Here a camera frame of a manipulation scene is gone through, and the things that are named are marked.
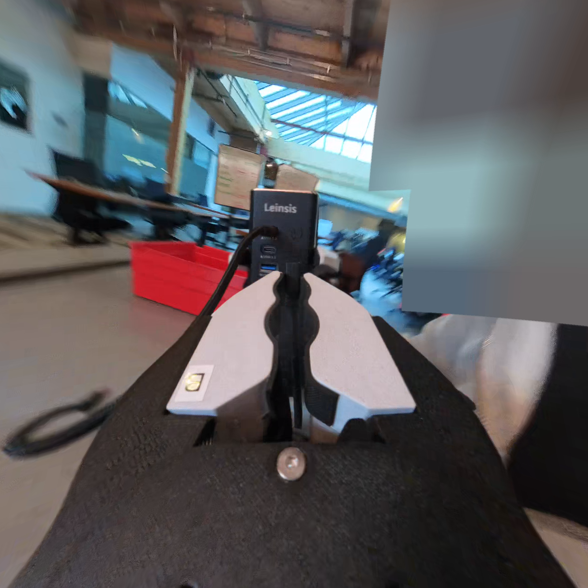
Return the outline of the red plastic bin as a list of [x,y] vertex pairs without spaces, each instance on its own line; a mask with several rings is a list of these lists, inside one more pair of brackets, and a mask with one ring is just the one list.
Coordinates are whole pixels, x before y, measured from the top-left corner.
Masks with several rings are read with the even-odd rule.
[[135,296],[197,316],[216,290],[231,254],[192,242],[130,244]]

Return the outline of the long wooden table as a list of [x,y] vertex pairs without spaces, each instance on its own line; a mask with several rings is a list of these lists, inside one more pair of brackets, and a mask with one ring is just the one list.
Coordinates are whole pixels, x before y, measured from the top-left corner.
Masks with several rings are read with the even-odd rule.
[[[181,201],[180,204],[186,204],[187,208],[186,206],[179,206],[177,204],[172,203],[162,203],[158,201],[145,200],[138,196],[132,196],[123,192],[116,192],[92,185],[87,185],[75,179],[53,178],[48,175],[27,170],[25,170],[25,172],[31,178],[35,180],[40,180],[49,185],[50,187],[54,188],[58,193],[67,192],[69,194],[75,194],[76,198],[92,198],[94,200],[101,200],[109,203],[114,203],[117,205],[133,207],[142,210],[144,216],[152,215],[154,210],[167,211],[170,214],[174,213],[175,215],[178,215],[178,218],[179,216],[182,216],[183,218],[185,217],[186,222],[180,224],[180,227],[183,227],[188,224],[197,224],[199,220],[202,219],[204,219],[205,223],[207,223],[211,219],[229,221],[232,218],[231,215],[219,212],[217,210],[195,205],[191,202],[184,202],[181,198],[179,199]],[[146,238],[147,240],[178,240],[178,238],[175,236],[176,229],[158,228],[159,225],[163,223],[163,221],[158,221],[158,223],[159,224],[156,224],[155,221],[152,222],[153,231],[151,236]],[[71,229],[67,243],[70,246],[83,246],[92,244],[97,245],[99,243],[106,242],[103,238],[99,238],[98,240],[94,240],[92,242],[87,239],[84,240],[81,234],[81,231],[83,230],[84,229]]]

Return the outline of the wooden pillar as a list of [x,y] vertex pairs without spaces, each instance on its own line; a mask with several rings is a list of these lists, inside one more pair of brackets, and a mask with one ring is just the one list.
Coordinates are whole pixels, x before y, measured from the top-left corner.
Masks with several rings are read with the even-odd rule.
[[194,79],[194,64],[189,61],[180,61],[175,78],[172,119],[166,151],[166,191],[174,196],[179,194]]

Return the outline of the whiteboard with writing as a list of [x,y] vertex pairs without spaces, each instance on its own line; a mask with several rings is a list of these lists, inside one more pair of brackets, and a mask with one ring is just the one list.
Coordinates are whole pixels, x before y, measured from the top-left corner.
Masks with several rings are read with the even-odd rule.
[[251,192],[262,181],[265,165],[266,158],[261,154],[219,145],[214,203],[248,212]]

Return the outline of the black usb hub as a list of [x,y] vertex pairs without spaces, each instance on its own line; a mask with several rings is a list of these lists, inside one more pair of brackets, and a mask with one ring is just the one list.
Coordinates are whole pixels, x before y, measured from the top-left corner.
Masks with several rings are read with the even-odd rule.
[[305,390],[305,310],[303,276],[315,264],[318,195],[315,192],[257,188],[252,191],[250,228],[274,227],[251,245],[249,284],[276,274],[276,306],[269,333],[276,344],[276,376],[270,399],[276,415],[290,412],[293,429],[303,424]]

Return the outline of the black monitor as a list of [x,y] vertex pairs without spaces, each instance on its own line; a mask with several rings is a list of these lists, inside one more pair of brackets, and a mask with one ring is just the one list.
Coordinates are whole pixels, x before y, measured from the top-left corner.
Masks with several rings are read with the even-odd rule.
[[91,186],[101,185],[102,177],[99,168],[92,160],[70,156],[55,149],[51,152],[58,178]]

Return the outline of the skylight window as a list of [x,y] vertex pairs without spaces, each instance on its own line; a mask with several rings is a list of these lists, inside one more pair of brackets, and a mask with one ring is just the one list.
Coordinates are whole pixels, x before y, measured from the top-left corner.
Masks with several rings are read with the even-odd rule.
[[377,106],[254,81],[272,139],[371,163]]

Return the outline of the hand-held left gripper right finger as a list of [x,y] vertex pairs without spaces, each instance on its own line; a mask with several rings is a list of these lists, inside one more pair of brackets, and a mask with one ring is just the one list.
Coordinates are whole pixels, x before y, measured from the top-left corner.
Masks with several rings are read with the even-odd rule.
[[336,395],[334,422],[325,426],[340,434],[353,419],[413,413],[416,402],[369,312],[319,277],[303,278],[318,318],[310,374]]

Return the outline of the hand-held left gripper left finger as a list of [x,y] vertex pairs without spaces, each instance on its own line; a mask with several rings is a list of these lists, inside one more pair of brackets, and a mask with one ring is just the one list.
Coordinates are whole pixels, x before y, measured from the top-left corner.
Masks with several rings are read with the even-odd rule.
[[277,362],[269,317],[282,276],[269,273],[212,314],[166,405],[169,413],[216,418],[223,441],[263,440]]

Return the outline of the dark wall picture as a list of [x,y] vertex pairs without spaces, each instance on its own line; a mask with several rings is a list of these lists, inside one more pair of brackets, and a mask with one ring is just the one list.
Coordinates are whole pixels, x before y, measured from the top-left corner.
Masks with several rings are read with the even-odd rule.
[[1,60],[1,124],[30,132],[30,89],[26,71]]

